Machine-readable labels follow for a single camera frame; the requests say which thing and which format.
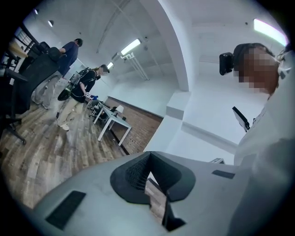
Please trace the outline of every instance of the black vent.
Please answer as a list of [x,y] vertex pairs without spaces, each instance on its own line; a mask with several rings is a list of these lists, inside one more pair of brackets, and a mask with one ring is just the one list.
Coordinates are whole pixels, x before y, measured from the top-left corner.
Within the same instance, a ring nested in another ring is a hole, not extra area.
[[46,218],[46,221],[56,228],[63,230],[85,195],[86,193],[72,191]]
[[143,155],[119,166],[111,174],[111,186],[127,202],[150,204],[144,194],[149,173],[155,177],[169,202],[185,199],[195,185],[195,175],[187,167],[157,153]]

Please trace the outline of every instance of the person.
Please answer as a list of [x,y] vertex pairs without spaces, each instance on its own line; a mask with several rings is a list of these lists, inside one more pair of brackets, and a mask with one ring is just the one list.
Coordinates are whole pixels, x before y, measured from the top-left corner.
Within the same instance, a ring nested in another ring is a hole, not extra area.
[[63,56],[59,61],[59,69],[45,79],[36,89],[35,89],[35,97],[32,98],[32,101],[37,105],[41,104],[42,96],[44,95],[44,99],[42,102],[43,107],[48,110],[50,107],[50,101],[54,94],[54,89],[56,83],[60,78],[66,75],[66,73],[70,70],[70,66],[76,61],[78,57],[78,49],[83,44],[82,39],[75,39],[72,42],[64,45],[59,51],[66,56]]
[[84,74],[78,85],[73,88],[71,91],[71,98],[66,104],[65,108],[59,115],[58,126],[62,129],[68,131],[70,127],[68,123],[73,120],[77,115],[82,113],[83,104],[85,102],[85,98],[90,98],[90,90],[95,84],[96,80],[99,80],[102,75],[106,73],[110,73],[106,65],[101,65],[98,68],[94,68],[92,70],[88,70],[86,74]]
[[251,171],[228,236],[252,235],[279,211],[294,185],[295,54],[291,46],[275,58],[260,43],[238,45],[233,69],[239,82],[268,94],[267,102],[237,146],[234,165]]
[[291,135],[286,132],[288,128],[283,127],[292,125],[289,124],[289,116],[294,110],[294,104],[291,104],[294,101],[290,101],[294,93],[287,92],[292,87],[290,70],[293,60],[294,52],[290,45],[286,46],[277,59],[260,43],[241,44],[235,48],[234,75],[238,76],[240,83],[248,83],[250,88],[268,94],[268,99],[261,114],[254,119],[252,127],[240,141],[234,156],[234,165],[240,165],[245,157],[256,159],[269,145]]

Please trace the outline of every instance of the fluorescent light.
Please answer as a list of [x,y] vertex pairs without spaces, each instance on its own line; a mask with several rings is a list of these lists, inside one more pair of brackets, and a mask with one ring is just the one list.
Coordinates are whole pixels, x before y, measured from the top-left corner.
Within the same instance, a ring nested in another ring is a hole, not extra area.
[[53,27],[53,20],[48,20],[48,24]]
[[110,69],[113,65],[113,62],[110,62],[110,64],[107,65],[107,68]]
[[254,30],[263,33],[274,40],[278,41],[279,43],[283,44],[284,46],[287,45],[287,38],[286,36],[278,31],[277,29],[273,28],[272,26],[264,23],[260,20],[254,19]]
[[127,54],[128,52],[130,52],[133,48],[135,48],[136,46],[140,45],[142,42],[140,42],[139,39],[135,39],[131,44],[129,44],[126,48],[124,48],[121,51],[121,54],[124,56],[125,54]]

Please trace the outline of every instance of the brick wall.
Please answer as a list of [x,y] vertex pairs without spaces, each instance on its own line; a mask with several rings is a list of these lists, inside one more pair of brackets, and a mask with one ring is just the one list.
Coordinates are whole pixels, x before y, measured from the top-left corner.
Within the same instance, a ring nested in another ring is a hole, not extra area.
[[[120,116],[126,117],[126,122],[132,126],[132,129],[122,145],[129,154],[142,152],[153,137],[163,118],[111,97],[108,97],[105,103],[110,107],[119,105],[124,107],[123,114],[120,114]],[[115,123],[112,127],[112,131],[119,140],[121,140],[126,130],[126,127],[118,123]]]

